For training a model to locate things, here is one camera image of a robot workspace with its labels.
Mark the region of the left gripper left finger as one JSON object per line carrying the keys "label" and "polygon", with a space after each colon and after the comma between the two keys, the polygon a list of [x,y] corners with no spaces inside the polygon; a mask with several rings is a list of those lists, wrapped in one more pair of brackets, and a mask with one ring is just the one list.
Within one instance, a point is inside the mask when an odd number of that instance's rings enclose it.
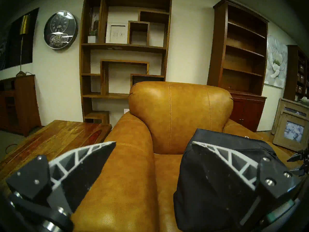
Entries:
{"label": "left gripper left finger", "polygon": [[115,141],[76,148],[48,161],[38,155],[6,179],[12,193],[50,208],[74,213],[116,146]]}

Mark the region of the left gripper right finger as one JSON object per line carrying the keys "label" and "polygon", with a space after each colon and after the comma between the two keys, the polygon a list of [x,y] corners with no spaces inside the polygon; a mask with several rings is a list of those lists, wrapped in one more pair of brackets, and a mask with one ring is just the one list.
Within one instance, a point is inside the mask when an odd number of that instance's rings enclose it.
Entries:
{"label": "left gripper right finger", "polygon": [[301,179],[271,151],[237,151],[197,141],[192,148],[236,225],[271,225],[298,203],[294,196]]}

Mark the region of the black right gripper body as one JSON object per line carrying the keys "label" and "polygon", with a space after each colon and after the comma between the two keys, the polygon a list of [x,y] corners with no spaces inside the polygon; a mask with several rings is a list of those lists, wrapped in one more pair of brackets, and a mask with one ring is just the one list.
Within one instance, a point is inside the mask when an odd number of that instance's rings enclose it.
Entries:
{"label": "black right gripper body", "polygon": [[302,164],[302,174],[307,174],[309,172],[309,149],[305,149],[302,153],[303,164]]}

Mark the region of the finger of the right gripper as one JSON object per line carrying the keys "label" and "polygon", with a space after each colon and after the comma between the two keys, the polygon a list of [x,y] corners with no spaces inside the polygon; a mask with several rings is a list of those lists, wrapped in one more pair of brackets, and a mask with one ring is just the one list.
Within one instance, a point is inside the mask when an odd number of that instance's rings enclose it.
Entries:
{"label": "finger of the right gripper", "polygon": [[300,167],[295,167],[293,169],[290,170],[290,172],[296,176],[304,176],[305,175],[305,171],[304,169],[300,168]]}
{"label": "finger of the right gripper", "polygon": [[296,161],[303,161],[303,152],[297,152],[287,160],[287,162],[296,162]]}

